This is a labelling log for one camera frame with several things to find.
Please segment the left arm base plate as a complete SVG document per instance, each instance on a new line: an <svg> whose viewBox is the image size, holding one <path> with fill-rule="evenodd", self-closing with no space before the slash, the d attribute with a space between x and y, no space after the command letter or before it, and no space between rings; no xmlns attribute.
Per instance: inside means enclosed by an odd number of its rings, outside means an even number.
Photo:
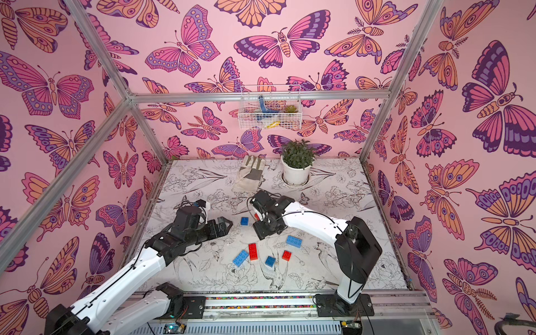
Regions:
<svg viewBox="0 0 536 335"><path fill-rule="evenodd" d="M156 319L202 319L206 301L207 298L205 296L182 296L173 298L167 311Z"/></svg>

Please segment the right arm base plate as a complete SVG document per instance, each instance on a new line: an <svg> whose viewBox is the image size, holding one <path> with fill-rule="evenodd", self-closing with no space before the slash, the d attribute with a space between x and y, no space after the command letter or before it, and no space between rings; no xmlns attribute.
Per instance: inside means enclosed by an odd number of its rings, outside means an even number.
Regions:
<svg viewBox="0 0 536 335"><path fill-rule="evenodd" d="M313 303L319 317L374 316L375 311L370 295L361 294L353 304L338 295L316 294Z"/></svg>

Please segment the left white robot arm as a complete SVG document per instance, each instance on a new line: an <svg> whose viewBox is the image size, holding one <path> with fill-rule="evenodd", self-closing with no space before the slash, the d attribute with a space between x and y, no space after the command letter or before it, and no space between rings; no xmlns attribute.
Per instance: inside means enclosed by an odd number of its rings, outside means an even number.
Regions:
<svg viewBox="0 0 536 335"><path fill-rule="evenodd" d="M57 305L46 317L45 334L128 334L162 316L179 318L188 305L184 291L171 283L124 307L124 302L147 280L175 259L197 250L206 241L225 237L233 222L220 216L209 220L204 207L180 207L174 221L149 238L127 265L104 284L70 307Z"/></svg>

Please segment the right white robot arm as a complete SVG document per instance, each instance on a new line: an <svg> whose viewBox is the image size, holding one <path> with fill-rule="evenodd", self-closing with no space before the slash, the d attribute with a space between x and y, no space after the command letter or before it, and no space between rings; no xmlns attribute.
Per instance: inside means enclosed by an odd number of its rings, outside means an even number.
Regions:
<svg viewBox="0 0 536 335"><path fill-rule="evenodd" d="M296 228L333 247L343 274L335 301L344 307L356 304L382 255L382 247L363 219L336 219L262 189L248 200L248 206L254 212L253 228L260 240Z"/></svg>

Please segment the small red lego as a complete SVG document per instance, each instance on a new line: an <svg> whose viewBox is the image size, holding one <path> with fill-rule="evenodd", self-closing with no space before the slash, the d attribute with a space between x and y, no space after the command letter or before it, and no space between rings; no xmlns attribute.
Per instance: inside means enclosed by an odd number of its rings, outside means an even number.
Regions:
<svg viewBox="0 0 536 335"><path fill-rule="evenodd" d="M289 262L291 257L292 257L292 253L290 251L284 251L283 252L282 258L285 261Z"/></svg>

